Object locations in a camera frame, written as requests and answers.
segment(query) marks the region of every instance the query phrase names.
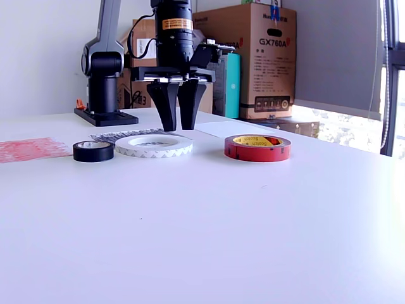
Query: tape roll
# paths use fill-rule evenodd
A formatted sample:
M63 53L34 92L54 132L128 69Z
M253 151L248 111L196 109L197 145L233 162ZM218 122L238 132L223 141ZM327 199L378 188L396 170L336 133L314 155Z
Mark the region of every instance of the tape roll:
M192 152L190 139L171 135L132 136L118 140L115 150L123 155L140 158L168 158Z
M99 163L114 158L114 146L104 141L83 141L73 145L73 159L82 163Z
M291 142L280 137L239 135L225 139L225 155L247 162L280 162L290 158Z

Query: white paper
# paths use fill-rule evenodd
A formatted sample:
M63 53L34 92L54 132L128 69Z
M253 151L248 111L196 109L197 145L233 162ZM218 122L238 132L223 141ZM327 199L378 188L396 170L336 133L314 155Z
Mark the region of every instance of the white paper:
M246 123L233 121L197 123L196 130L220 138L227 138L230 136L244 134L267 135L274 133L273 131L268 129L257 128Z
M146 46L149 43L150 39L137 39L137 57L142 56L145 53ZM143 59L155 59L156 58L156 41L153 40L150 45L149 49L147 50L147 54Z

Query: yellow label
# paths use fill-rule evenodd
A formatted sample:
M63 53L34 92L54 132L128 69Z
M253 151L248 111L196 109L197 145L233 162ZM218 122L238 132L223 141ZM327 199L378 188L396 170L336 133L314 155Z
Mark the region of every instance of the yellow label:
M264 136L239 136L234 139L234 142L252 147L273 147L283 144L280 139Z
M163 30L176 29L193 30L192 20L183 18L163 20Z

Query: black electrical tape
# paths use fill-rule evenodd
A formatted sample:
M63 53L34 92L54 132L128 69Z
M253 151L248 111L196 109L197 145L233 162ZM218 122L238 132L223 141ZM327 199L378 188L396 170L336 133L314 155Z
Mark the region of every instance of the black electrical tape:
M84 141L73 145L73 159L82 163L99 163L114 158L114 146L104 141Z

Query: window frame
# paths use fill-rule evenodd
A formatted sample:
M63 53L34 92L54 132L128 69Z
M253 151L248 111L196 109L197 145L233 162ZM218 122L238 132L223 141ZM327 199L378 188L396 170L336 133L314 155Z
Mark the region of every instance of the window frame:
M385 146L381 149L381 154L392 156L394 150L395 133L396 133L396 116L398 100L398 75L399 70L405 70L405 42L399 41L399 14L397 0L384 0L387 8L387 30L388 30L388 49L389 62L385 66L389 67L390 84L388 94L390 97L390 115L387 140ZM387 116L384 115L384 128L387 125Z

